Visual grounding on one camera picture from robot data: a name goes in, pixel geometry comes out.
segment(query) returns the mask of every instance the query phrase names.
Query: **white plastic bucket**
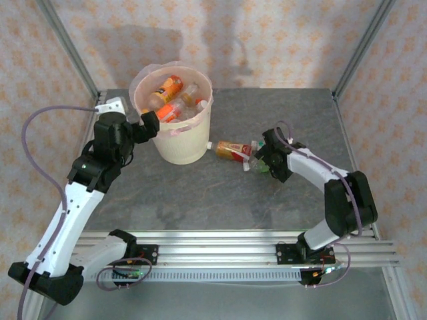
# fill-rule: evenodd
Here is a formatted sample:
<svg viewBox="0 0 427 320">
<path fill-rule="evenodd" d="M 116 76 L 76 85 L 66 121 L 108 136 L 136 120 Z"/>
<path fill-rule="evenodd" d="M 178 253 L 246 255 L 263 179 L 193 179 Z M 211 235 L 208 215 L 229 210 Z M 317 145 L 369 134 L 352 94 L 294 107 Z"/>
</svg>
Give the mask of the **white plastic bucket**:
<svg viewBox="0 0 427 320">
<path fill-rule="evenodd" d="M 200 99 L 207 101 L 207 106 L 194 118 L 180 123 L 160 123 L 160 131 L 153 139 L 160 155 L 170 163 L 187 165 L 200 159 L 206 152 L 209 141 L 212 98 L 211 81 L 199 71 L 182 65 L 163 65 L 149 72 L 137 85 L 133 94 L 133 103 L 138 114 L 146 109 L 148 96 L 158 89 L 168 75 L 177 75 L 184 83 L 199 85 Z"/>
</svg>

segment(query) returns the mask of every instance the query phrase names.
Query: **bottle label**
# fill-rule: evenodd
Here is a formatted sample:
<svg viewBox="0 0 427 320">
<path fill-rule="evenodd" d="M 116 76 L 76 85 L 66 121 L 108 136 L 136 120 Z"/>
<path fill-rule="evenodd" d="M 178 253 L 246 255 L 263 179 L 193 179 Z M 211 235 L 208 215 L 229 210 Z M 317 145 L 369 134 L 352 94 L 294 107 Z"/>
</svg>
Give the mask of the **bottle label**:
<svg viewBox="0 0 427 320">
<path fill-rule="evenodd" d="M 183 83 L 181 78 L 171 75 L 159 89 L 154 91 L 164 103 L 170 102 L 182 89 Z"/>
<path fill-rule="evenodd" d="M 243 162 L 244 159 L 249 159 L 251 152 L 252 147 L 250 145 L 220 141 L 216 154 L 229 160 Z"/>
<path fill-rule="evenodd" d="M 174 108 L 172 104 L 164 105 L 156 113 L 160 122 L 170 122 L 181 115 L 181 110 Z"/>
</svg>

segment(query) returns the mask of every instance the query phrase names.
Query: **bottle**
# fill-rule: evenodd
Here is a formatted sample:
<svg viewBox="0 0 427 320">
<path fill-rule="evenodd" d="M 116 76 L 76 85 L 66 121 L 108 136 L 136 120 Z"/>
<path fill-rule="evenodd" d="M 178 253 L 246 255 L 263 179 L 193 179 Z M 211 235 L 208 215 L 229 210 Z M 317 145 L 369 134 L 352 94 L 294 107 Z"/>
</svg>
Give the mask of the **bottle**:
<svg viewBox="0 0 427 320">
<path fill-rule="evenodd" d="M 174 99 L 181 91 L 182 87 L 183 83 L 181 78 L 176 75 L 171 75 L 159 89 L 148 96 L 147 108 L 152 111 L 159 110 L 166 103 Z"/>
<path fill-rule="evenodd" d="M 195 104 L 195 96 L 197 95 L 198 91 L 199 86 L 193 83 L 189 85 L 177 99 L 173 100 L 171 103 L 165 104 L 162 108 L 160 108 L 160 110 L 156 112 L 160 122 L 170 122 L 174 119 L 177 119 L 183 113 L 183 111 L 185 111 L 185 108 L 193 107 Z"/>
<path fill-rule="evenodd" d="M 195 101 L 195 110 L 197 111 L 197 113 L 201 113 L 206 107 L 207 107 L 207 101 L 206 100 L 197 99 Z"/>
<path fill-rule="evenodd" d="M 251 145 L 227 141 L 220 141 L 218 143 L 208 142 L 207 149 L 215 151 L 218 157 L 239 162 L 248 161 L 252 153 Z"/>
<path fill-rule="evenodd" d="M 270 171 L 270 168 L 262 160 L 255 158 L 255 155 L 251 155 L 249 160 L 243 162 L 244 171 L 253 171 L 256 173 L 265 173 Z"/>
<path fill-rule="evenodd" d="M 269 172 L 270 168 L 262 160 L 258 160 L 255 157 L 255 154 L 258 150 L 262 148 L 264 142 L 252 141 L 252 152 L 249 159 L 243 161 L 243 170 L 244 171 L 253 171 L 256 173 L 265 173 Z"/>
</svg>

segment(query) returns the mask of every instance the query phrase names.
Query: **wall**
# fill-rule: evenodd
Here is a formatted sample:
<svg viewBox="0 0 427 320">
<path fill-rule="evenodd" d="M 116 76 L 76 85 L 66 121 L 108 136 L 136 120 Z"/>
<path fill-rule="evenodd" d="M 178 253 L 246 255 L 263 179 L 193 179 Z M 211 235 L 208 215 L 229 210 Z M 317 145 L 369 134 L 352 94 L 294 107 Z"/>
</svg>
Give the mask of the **wall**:
<svg viewBox="0 0 427 320">
<path fill-rule="evenodd" d="M 99 89 L 181 59 L 215 87 L 333 88 L 381 0 L 53 0 Z"/>
<path fill-rule="evenodd" d="M 380 232 L 398 242 L 411 296 L 427 315 L 427 2 L 400 0 L 340 109 L 370 180 Z"/>
<path fill-rule="evenodd" d="M 2 0 L 0 21 L 0 319 L 12 320 L 22 286 L 7 270 L 30 254 L 59 204 L 57 191 L 25 158 L 21 126 L 41 107 L 93 101 L 34 0 Z M 36 161 L 62 183 L 86 118 L 83 112 L 52 111 L 28 131 Z"/>
</svg>

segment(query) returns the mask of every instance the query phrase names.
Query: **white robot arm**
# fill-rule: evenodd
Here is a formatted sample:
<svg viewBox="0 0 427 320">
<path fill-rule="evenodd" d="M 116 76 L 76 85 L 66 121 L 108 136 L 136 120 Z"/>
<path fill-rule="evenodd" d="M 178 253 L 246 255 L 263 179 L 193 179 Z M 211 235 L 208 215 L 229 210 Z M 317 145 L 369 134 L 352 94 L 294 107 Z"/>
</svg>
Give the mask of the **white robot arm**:
<svg viewBox="0 0 427 320">
<path fill-rule="evenodd" d="M 297 173 L 314 184 L 325 199 L 325 219 L 302 233 L 296 245 L 284 245 L 289 259 L 281 261 L 315 263 L 326 246 L 378 218 L 368 180 L 360 171 L 348 172 L 316 157 L 305 145 L 286 141 L 280 128 L 263 133 L 265 145 L 255 154 L 270 168 L 272 176 L 284 183 Z"/>
<path fill-rule="evenodd" d="M 95 138 L 74 161 L 67 177 L 67 212 L 62 228 L 41 258 L 63 214 L 60 204 L 33 252 L 24 262 L 13 263 L 8 272 L 10 277 L 24 284 L 30 271 L 35 271 L 29 288 L 62 305 L 70 303 L 79 293 L 86 274 L 135 254 L 136 238 L 115 230 L 86 253 L 71 256 L 87 220 L 132 156 L 135 143 L 144 143 L 159 131 L 154 112 L 141 116 L 143 125 L 131 125 L 121 98 L 111 99 L 96 109 L 99 120 L 94 125 Z"/>
</svg>

